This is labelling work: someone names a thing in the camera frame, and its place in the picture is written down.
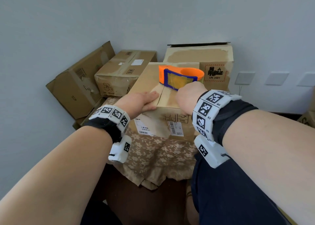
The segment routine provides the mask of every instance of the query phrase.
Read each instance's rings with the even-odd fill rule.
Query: fingers
[[[157,107],[154,106],[152,103],[148,103],[148,104],[145,104],[142,108],[142,113],[146,112],[146,111],[153,111],[155,110]]]
[[[159,97],[159,94],[156,91],[150,92],[150,93],[144,93],[144,103],[150,103],[157,99]]]

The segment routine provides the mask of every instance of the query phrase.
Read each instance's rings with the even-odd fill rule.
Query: forearm
[[[18,224],[23,216],[23,224],[79,224],[111,146],[105,130],[74,132],[2,199],[0,223]]]
[[[315,130],[260,110],[237,118],[223,146],[298,224],[315,220]]]

